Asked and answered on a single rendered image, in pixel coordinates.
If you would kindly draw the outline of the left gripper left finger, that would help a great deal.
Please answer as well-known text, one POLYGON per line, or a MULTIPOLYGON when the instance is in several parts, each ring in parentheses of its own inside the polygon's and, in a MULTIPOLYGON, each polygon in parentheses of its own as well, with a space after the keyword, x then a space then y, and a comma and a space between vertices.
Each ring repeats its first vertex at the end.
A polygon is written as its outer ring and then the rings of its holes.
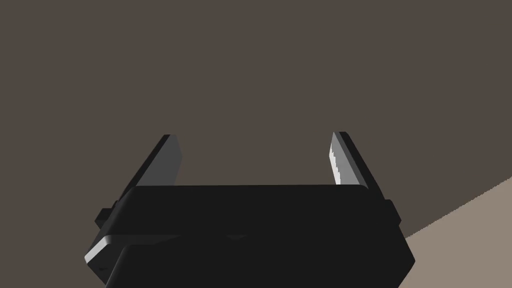
POLYGON ((182 153, 177 136, 165 134, 128 182, 119 200, 137 186, 173 186, 181 161, 182 153))

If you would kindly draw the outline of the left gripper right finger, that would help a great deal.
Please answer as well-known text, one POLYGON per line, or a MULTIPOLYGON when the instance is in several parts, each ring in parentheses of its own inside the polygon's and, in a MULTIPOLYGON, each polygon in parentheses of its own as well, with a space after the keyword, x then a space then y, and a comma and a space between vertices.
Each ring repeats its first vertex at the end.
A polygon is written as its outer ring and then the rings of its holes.
POLYGON ((379 185, 347 132, 332 133, 329 160, 337 185, 362 186, 375 197, 384 198, 379 185))

